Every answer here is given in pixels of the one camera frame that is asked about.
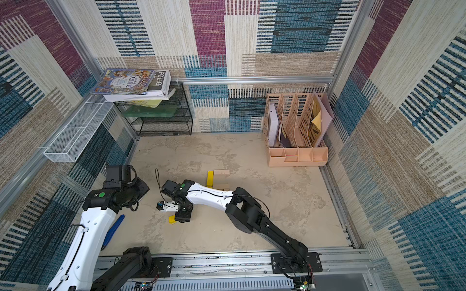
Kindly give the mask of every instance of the picture book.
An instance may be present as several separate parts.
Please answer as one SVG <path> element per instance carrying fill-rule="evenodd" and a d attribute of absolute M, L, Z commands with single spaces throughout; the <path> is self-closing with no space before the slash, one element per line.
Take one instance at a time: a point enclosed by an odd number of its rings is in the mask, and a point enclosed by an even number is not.
<path fill-rule="evenodd" d="M 146 94 L 154 78 L 154 70 L 143 69 L 107 69 L 104 77 L 92 89 L 97 95 Z"/>

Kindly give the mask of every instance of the concrete floor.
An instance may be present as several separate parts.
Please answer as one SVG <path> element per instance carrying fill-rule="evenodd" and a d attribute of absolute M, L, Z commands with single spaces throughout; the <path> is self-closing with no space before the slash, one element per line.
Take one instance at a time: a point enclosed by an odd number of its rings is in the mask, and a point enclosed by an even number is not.
<path fill-rule="evenodd" d="M 260 236 L 236 229 L 224 212 L 204 205 L 194 206 L 190 222 L 169 224 L 170 214 L 156 209 L 161 201 L 156 168 L 161 185 L 167 179 L 205 184 L 207 171 L 230 169 L 230 189 L 242 187 L 262 199 L 272 222 L 291 237 L 309 248 L 347 246 L 319 169 L 269 168 L 259 133 L 142 137 L 131 164 L 151 190 L 137 212 L 119 213 L 125 219 L 101 255 L 143 245 L 153 254 L 274 249 Z"/>

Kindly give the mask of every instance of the wall-mounted basket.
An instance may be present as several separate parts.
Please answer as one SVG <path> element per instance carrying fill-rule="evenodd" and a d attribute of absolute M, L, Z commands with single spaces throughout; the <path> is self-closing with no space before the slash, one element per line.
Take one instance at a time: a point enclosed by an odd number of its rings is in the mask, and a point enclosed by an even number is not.
<path fill-rule="evenodd" d="M 52 141 L 44 155 L 52 162 L 76 162 L 113 103 L 92 95 Z"/>

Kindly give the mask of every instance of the wooden block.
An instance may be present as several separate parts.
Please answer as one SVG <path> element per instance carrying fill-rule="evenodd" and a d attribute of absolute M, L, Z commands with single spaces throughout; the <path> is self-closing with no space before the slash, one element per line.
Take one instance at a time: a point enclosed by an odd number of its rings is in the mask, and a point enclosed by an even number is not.
<path fill-rule="evenodd" d="M 210 186 L 210 188 L 212 187 L 213 185 L 213 171 L 208 171 L 207 172 L 207 187 Z"/>
<path fill-rule="evenodd" d="M 230 169 L 224 169 L 224 170 L 213 170 L 214 175 L 229 175 L 230 174 Z"/>

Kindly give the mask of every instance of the black mounting plate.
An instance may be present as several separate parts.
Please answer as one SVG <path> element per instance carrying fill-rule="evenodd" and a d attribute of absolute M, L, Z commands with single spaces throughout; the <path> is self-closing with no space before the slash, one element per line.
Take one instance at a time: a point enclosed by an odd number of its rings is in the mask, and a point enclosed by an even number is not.
<path fill-rule="evenodd" d="M 152 271 L 147 274 L 142 274 L 140 272 L 131 276 L 131 278 L 169 278 L 171 274 L 171 264 L 173 262 L 172 257 L 153 257 L 152 258 Z"/>
<path fill-rule="evenodd" d="M 287 274 L 308 272 L 308 269 L 306 266 L 299 267 L 296 265 L 294 269 L 292 269 L 290 267 L 290 259 L 284 258 L 280 253 L 271 254 L 270 258 L 272 259 L 272 271 L 274 272 L 274 274 L 282 274 L 283 272 Z M 315 253 L 315 252 L 308 253 L 306 260 L 309 263 L 309 265 L 311 265 L 313 273 L 319 273 L 323 271 L 318 253 Z"/>

